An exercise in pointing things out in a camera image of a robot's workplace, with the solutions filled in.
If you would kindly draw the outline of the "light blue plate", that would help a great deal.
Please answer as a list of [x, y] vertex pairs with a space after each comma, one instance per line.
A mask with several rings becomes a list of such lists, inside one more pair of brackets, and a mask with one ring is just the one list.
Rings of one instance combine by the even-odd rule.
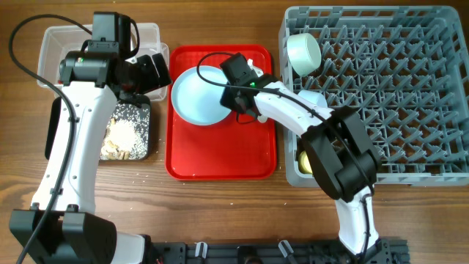
[[224, 88], [202, 80], [196, 70], [192, 67], [176, 79], [171, 88], [171, 103], [184, 121], [192, 125], [214, 125], [232, 110], [220, 104]]

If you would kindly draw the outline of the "light blue bowl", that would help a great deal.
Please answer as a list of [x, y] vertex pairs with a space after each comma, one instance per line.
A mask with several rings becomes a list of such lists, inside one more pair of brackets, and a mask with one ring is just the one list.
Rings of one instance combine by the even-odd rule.
[[313, 92], [310, 90], [301, 90], [299, 91], [298, 95], [303, 99], [307, 100], [310, 103], [313, 103], [317, 106], [327, 108], [328, 104], [325, 99], [325, 96], [318, 92]]

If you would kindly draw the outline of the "green bowl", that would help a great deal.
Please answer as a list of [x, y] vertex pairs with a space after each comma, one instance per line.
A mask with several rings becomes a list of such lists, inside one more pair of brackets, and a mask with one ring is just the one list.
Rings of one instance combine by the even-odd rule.
[[287, 56], [293, 70], [301, 77], [313, 73], [322, 62], [320, 45], [309, 33], [289, 36]]

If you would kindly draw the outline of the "yellow plastic cup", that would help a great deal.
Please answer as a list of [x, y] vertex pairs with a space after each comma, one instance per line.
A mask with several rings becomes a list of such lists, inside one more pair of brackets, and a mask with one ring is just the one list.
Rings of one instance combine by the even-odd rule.
[[302, 151], [298, 157], [298, 167], [301, 173], [312, 175], [311, 164], [309, 162], [309, 158], [307, 156], [306, 151]]

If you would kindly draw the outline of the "white plastic spoon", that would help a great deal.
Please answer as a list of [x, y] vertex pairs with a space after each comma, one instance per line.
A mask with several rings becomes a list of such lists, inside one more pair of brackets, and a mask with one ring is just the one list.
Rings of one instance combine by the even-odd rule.
[[257, 120], [258, 120], [260, 123], [265, 123], [265, 122], [267, 122], [267, 119], [268, 119], [268, 117], [266, 117], [265, 115], [259, 115], [259, 116], [257, 117]]

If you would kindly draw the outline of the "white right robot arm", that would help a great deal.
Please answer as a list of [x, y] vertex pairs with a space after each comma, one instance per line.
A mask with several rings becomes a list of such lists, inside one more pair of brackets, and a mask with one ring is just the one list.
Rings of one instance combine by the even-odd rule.
[[240, 53], [220, 64], [220, 104], [237, 114], [266, 117], [300, 137], [314, 179], [336, 203], [339, 240], [360, 263], [377, 251], [372, 197], [380, 156], [362, 119], [349, 106], [318, 106], [258, 70]]

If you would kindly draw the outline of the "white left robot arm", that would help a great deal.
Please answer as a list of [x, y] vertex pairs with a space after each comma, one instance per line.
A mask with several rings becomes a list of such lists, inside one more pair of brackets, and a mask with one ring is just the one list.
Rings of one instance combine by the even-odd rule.
[[139, 55], [139, 30], [126, 15], [96, 12], [88, 33], [51, 85], [48, 166], [29, 209], [12, 212], [10, 231], [36, 263], [153, 263], [148, 235], [118, 232], [95, 215], [95, 178], [116, 106], [150, 110], [147, 93], [170, 85], [169, 70], [161, 54]]

